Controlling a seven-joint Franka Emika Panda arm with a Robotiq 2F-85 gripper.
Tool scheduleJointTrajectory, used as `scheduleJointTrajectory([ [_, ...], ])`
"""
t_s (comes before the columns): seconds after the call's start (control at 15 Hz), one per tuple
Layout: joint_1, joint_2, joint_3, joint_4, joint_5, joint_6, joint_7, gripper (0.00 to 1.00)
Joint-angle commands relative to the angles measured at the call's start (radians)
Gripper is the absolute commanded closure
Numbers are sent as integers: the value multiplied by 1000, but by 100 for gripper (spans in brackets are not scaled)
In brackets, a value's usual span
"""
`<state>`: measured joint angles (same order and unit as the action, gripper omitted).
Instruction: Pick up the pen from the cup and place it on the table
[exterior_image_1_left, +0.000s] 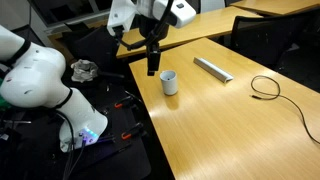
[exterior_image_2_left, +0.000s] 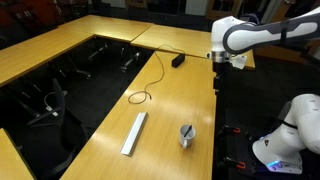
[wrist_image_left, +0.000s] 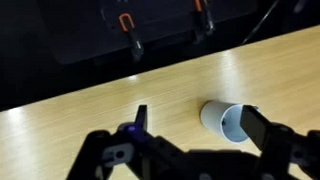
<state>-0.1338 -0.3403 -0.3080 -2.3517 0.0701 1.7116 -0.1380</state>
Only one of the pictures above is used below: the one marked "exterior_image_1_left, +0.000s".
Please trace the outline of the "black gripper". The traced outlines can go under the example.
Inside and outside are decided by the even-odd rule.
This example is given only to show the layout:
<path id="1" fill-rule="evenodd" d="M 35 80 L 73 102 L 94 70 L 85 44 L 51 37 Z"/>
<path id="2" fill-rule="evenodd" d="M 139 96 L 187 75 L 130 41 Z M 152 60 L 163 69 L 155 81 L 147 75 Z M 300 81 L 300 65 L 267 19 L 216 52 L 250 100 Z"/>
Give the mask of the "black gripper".
<path id="1" fill-rule="evenodd" d="M 153 76 L 159 69 L 161 52 L 159 42 L 168 34 L 169 25 L 155 19 L 140 16 L 138 20 L 139 32 L 147 40 L 147 75 Z"/>

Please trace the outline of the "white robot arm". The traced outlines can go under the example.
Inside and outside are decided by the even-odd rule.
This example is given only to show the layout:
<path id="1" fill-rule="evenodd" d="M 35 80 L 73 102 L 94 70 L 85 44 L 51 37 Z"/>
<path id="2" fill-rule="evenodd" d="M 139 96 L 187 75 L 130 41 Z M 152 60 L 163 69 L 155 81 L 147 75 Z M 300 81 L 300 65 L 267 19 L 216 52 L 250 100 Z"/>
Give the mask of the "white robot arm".
<path id="1" fill-rule="evenodd" d="M 129 31 L 139 14 L 151 22 L 141 32 L 143 39 L 128 44 L 128 50 L 142 46 L 148 52 L 148 75 L 159 69 L 159 41 L 168 27 L 181 28 L 193 21 L 196 11 L 185 0 L 113 0 L 107 30 L 117 40 Z M 60 149 L 69 152 L 96 143 L 108 125 L 76 88 L 61 82 L 66 68 L 57 50 L 32 43 L 0 26 L 0 59 L 11 68 L 1 86 L 1 96 L 21 108 L 53 108 L 66 117 L 59 131 Z"/>

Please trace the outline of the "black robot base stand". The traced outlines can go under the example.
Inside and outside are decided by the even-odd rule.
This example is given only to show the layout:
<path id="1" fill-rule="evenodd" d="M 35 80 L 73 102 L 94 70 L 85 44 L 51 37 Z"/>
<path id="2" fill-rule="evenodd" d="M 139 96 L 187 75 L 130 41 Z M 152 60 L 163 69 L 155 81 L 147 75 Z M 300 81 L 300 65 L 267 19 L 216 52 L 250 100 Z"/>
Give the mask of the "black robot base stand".
<path id="1" fill-rule="evenodd" d="M 30 123 L 19 125 L 14 137 L 1 144 L 1 180 L 62 180 L 66 167 L 72 170 L 68 180 L 143 180 L 151 173 L 141 138 L 122 138 L 136 125 L 129 105 L 114 106 L 127 96 L 125 89 L 102 82 L 81 91 L 109 120 L 102 138 L 75 150 L 68 163 L 68 155 L 59 149 L 60 114 L 29 109 L 23 119 Z"/>

